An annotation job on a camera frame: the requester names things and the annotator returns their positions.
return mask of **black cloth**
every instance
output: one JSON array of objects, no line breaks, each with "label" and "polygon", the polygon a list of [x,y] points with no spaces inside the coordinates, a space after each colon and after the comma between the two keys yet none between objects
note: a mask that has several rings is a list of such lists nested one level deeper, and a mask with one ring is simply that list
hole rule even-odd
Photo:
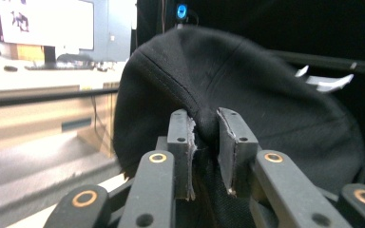
[{"label": "black cloth", "polygon": [[[136,165],[167,135],[170,114],[186,109],[203,143],[196,156],[207,153],[194,162],[217,224],[244,227],[232,222],[249,217],[248,201],[234,202],[218,190],[216,110],[225,107],[241,114],[263,149],[287,154],[316,186],[337,194],[365,171],[363,141],[348,111],[296,71],[231,33],[186,27],[154,37],[133,53],[120,82],[114,122],[120,164]],[[238,207],[226,209],[230,204]]]}]

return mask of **white display screen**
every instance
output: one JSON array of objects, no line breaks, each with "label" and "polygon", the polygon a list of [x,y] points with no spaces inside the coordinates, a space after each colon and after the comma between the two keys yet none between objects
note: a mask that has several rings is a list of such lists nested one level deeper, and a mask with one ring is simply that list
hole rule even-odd
[{"label": "white display screen", "polygon": [[0,0],[1,40],[93,49],[93,3],[79,0]]}]

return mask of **gray surface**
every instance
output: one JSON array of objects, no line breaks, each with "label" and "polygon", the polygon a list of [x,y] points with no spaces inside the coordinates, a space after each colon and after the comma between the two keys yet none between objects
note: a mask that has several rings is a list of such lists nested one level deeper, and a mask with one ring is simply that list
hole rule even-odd
[{"label": "gray surface", "polygon": [[28,142],[0,151],[0,227],[13,224],[83,184],[120,173],[114,159],[73,135]]}]

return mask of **black fabric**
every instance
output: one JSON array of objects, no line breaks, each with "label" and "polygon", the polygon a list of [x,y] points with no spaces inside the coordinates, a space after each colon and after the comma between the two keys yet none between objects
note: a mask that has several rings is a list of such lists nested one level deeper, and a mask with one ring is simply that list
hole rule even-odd
[{"label": "black fabric", "polygon": [[[197,153],[207,151],[211,161],[218,154],[216,110],[225,107],[241,114],[262,148],[287,154],[315,185],[337,194],[365,169],[363,142],[348,112],[295,73],[268,51],[230,33],[186,27],[153,38],[133,53],[120,82],[114,124],[120,164],[127,169],[155,148],[157,137],[167,134],[170,114],[179,108],[197,124],[205,145]],[[208,170],[199,179],[217,215],[229,205],[215,194],[222,182],[209,182],[219,180],[216,171],[210,172],[218,167],[204,159],[195,162]],[[249,216],[248,209],[241,213]],[[216,218],[220,227],[237,227]]]}]

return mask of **desk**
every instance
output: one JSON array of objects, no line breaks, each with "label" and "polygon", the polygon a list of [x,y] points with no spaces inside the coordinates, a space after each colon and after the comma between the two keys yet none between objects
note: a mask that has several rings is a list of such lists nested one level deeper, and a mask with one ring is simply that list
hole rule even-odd
[{"label": "desk", "polygon": [[[3,66],[18,67],[6,72]],[[0,98],[118,87],[125,63],[97,70],[26,70],[0,61]],[[111,156],[116,94],[0,107],[0,149],[78,128],[78,136]]]}]

